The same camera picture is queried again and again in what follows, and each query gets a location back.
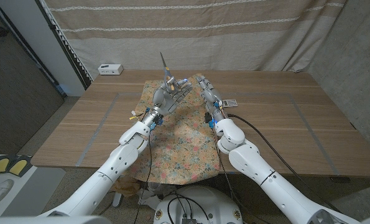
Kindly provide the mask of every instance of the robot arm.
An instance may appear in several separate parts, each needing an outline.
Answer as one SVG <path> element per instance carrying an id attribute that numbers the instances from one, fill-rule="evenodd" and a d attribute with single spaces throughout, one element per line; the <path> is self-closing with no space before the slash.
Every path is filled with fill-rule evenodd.
<path id="1" fill-rule="evenodd" d="M 244 132 L 222 109 L 221 97 L 205 78 L 198 78 L 201 96 L 212 115 L 212 128 L 221 139 L 217 146 L 234 168 L 257 183 L 284 215 L 296 224 L 359 223 L 353 218 L 321 206 L 306 198 L 290 182 L 276 172 L 260 155 L 257 146 L 249 142 Z"/>
<path id="2" fill-rule="evenodd" d="M 111 152 L 107 161 L 68 200 L 41 214 L 41 217 L 91 215 L 118 177 L 136 161 L 149 142 L 150 132 L 162 124 L 163 116 L 172 113 L 192 90 L 191 83 L 176 81 L 165 63 L 164 67 L 169 80 L 165 79 L 164 85 L 154 93 L 153 108 L 120 137 L 120 145 Z"/>

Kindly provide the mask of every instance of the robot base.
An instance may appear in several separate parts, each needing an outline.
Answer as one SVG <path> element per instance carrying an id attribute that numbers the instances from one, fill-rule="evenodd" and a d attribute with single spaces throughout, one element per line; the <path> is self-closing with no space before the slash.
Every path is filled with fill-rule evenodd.
<path id="1" fill-rule="evenodd" d="M 243 224 L 239 207 L 233 200 L 219 190 L 206 186 L 188 186 L 177 190 L 177 193 L 193 199 L 200 204 L 206 214 L 209 216 L 211 224 Z M 159 203 L 154 214 L 154 224 L 171 224 L 167 207 L 168 203 L 175 197 L 177 197 L 175 194 L 168 195 Z M 187 215 L 184 214 L 179 200 L 182 203 Z M 181 198 L 175 199 L 170 204 L 170 215 L 173 223 L 182 224 L 182 219 L 187 217 L 189 220 L 185 220 L 183 223 L 207 224 L 208 220 L 206 219 L 201 208 L 194 202 L 190 200 L 189 202 L 192 206 L 193 219 L 196 221 L 194 222 L 191 220 L 189 204 L 185 199 Z"/>

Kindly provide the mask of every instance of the wire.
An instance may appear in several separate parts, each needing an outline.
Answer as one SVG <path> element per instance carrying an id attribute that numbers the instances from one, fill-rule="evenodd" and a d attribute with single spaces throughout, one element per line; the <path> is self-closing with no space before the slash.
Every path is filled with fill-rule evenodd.
<path id="1" fill-rule="evenodd" d="M 175 198 L 171 199 L 171 201 L 168 203 L 167 212 L 168 212 L 168 217 L 170 218 L 171 224 L 174 224 L 174 223 L 173 223 L 173 220 L 172 220 L 172 217 L 171 217 L 171 214 L 170 214 L 170 204 L 171 204 L 171 202 L 173 202 L 177 198 L 184 198 L 184 199 L 187 199 L 187 200 L 191 200 L 196 205 L 198 205 L 201 208 L 201 210 L 203 211 L 203 213 L 205 215 L 205 218 L 207 219 L 208 223 L 211 224 L 210 219 L 208 218 L 207 213 L 205 212 L 204 208 L 199 203 L 197 203 L 196 201 L 194 201 L 191 198 L 188 198 L 188 197 L 185 197 L 185 196 L 181 196 L 181 195 L 178 196 L 178 197 L 175 197 Z"/>
<path id="2" fill-rule="evenodd" d="M 173 195 L 173 193 L 172 192 L 174 192 L 175 193 L 175 195 L 178 197 L 178 196 L 182 196 L 182 197 L 185 197 L 185 196 L 183 196 L 183 195 L 180 195 L 180 194 L 178 194 L 176 191 L 171 191 L 168 195 Z M 185 200 L 187 201 L 187 203 L 189 204 L 189 208 L 190 208 L 190 218 L 191 219 L 193 219 L 193 210 L 192 210 L 192 206 L 190 205 L 190 202 L 189 202 L 189 200 L 187 200 L 186 198 L 185 198 Z"/>
<path id="3" fill-rule="evenodd" d="M 137 118 L 138 120 L 139 120 L 139 118 L 141 118 L 141 116 L 143 115 L 144 113 L 141 113 L 141 114 L 139 114 L 139 115 L 135 115 L 135 116 L 131 116 L 129 119 L 135 119 L 135 118 Z"/>
<path id="4" fill-rule="evenodd" d="M 234 115 L 234 114 L 228 114 L 229 117 L 234 117 L 234 118 L 237 118 L 237 119 L 240 119 L 242 122 L 248 124 L 250 127 L 253 128 L 253 130 L 255 130 L 259 135 L 260 137 L 266 142 L 266 144 L 273 150 L 273 152 L 277 155 L 277 157 L 284 163 L 284 165 L 289 169 L 291 170 L 291 172 L 305 185 L 308 187 L 308 189 L 314 193 L 318 198 L 320 198 L 320 200 L 324 201 L 328 206 L 330 206 L 334 211 L 336 212 L 339 212 L 339 213 L 342 213 L 340 212 L 333 204 L 331 204 L 330 202 L 328 202 L 327 200 L 325 200 L 322 196 L 320 196 L 317 192 L 315 192 L 311 186 L 309 184 L 307 184 L 302 178 L 301 176 L 299 176 L 295 170 L 293 170 L 293 168 L 291 168 L 291 166 L 283 159 L 283 157 L 276 151 L 276 149 L 269 143 L 269 141 L 265 138 L 265 136 L 254 126 L 252 125 L 251 123 L 249 123 L 248 121 L 246 121 L 245 119 L 242 119 L 240 118 L 239 116 L 237 115 Z"/>
<path id="5" fill-rule="evenodd" d="M 145 118 L 146 114 L 147 114 L 147 112 L 143 113 L 143 117 L 142 117 L 141 121 L 143 121 L 143 118 Z"/>
<path id="6" fill-rule="evenodd" d="M 182 209 L 183 209 L 183 212 L 184 212 L 184 214 L 186 215 L 186 217 L 187 217 L 187 214 L 186 214 L 186 211 L 185 211 L 185 208 L 183 207 L 183 205 L 182 205 L 182 202 L 178 199 L 178 201 L 179 201 L 179 203 L 180 203 L 180 206 L 182 206 Z"/>
<path id="7" fill-rule="evenodd" d="M 213 131 L 213 133 L 214 133 L 214 140 L 215 140 L 215 143 L 216 143 L 216 138 L 215 138 L 216 136 L 215 136 L 215 132 L 214 132 L 214 130 L 213 130 L 213 129 L 212 129 L 212 131 Z M 266 224 L 271 224 L 271 223 L 269 223 L 268 221 L 265 221 L 264 219 L 259 218 L 258 216 L 256 216 L 256 215 L 252 214 L 252 212 L 251 212 L 250 210 L 248 210 L 248 208 L 247 208 L 246 206 L 244 206 L 244 205 L 240 202 L 240 200 L 237 198 L 236 194 L 234 194 L 234 191 L 233 191 L 232 185 L 230 184 L 230 181 L 229 181 L 228 175 L 226 174 L 226 170 L 224 169 L 224 166 L 223 166 L 223 163 L 222 163 L 222 160 L 221 160 L 221 156 L 220 156 L 220 152 L 219 152 L 218 148 L 216 148 L 216 144 L 215 144 L 215 150 L 216 150 L 216 153 L 218 154 L 218 158 L 219 158 L 219 160 L 220 160 L 220 163 L 221 163 L 221 166 L 222 166 L 222 169 L 223 169 L 224 176 L 226 177 L 226 181 L 227 181 L 227 183 L 228 183 L 228 185 L 229 185 L 229 190 L 230 190 L 230 194 L 231 194 L 231 196 L 232 196 L 232 199 L 233 199 L 233 197 L 234 197 L 234 198 L 236 199 L 237 203 L 238 203 L 241 207 L 243 207 L 243 209 L 245 209 L 245 211 L 246 211 L 250 216 L 255 217 L 256 219 L 258 219 L 258 220 L 260 220 L 260 221 L 262 221 L 262 222 L 264 222 L 264 223 L 266 223 Z"/>
<path id="8" fill-rule="evenodd" d="M 150 166 L 149 166 L 149 174 L 147 175 L 147 179 L 146 179 L 146 183 L 145 185 L 143 186 L 143 191 L 142 191 L 142 195 L 141 195 L 141 201 L 142 201 L 142 198 L 143 198 L 143 193 L 145 192 L 145 189 L 146 189 L 146 185 L 149 181 L 149 177 L 150 177 L 150 173 L 152 172 L 152 146 L 150 144 L 150 135 L 152 134 L 152 132 L 150 132 L 149 134 L 149 150 L 150 150 Z M 136 223 L 136 220 L 137 220 L 137 216 L 139 214 L 139 209 L 141 208 L 141 202 L 139 202 L 139 205 L 137 207 L 137 212 L 136 212 L 136 216 L 135 216 L 135 221 L 134 221 L 134 224 Z"/>
<path id="9" fill-rule="evenodd" d="M 109 206 L 107 206 L 105 209 L 103 209 L 103 211 L 101 212 L 101 213 L 99 213 L 99 215 L 102 215 L 105 211 L 107 211 L 110 207 L 112 206 L 112 203 L 110 203 L 109 204 Z"/>

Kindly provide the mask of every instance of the beige curtain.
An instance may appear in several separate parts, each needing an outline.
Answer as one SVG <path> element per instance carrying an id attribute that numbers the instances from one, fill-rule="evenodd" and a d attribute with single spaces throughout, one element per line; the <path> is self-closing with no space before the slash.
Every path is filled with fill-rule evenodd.
<path id="1" fill-rule="evenodd" d="M 124 69 L 305 68 L 346 0 L 45 0 L 93 77 Z"/>

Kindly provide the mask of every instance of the floral cloth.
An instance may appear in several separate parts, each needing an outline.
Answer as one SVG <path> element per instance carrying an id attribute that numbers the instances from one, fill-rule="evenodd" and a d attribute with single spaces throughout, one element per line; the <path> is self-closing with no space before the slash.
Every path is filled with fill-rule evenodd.
<path id="1" fill-rule="evenodd" d="M 220 162 L 214 136 L 204 123 L 205 104 L 196 75 L 190 77 L 193 90 L 177 109 L 163 118 L 161 126 L 151 132 L 152 170 L 149 181 L 161 184 L 189 184 L 218 175 Z M 153 105 L 155 90 L 162 80 L 146 81 L 136 114 Z M 149 174 L 150 150 L 145 148 L 126 175 L 146 181 Z"/>

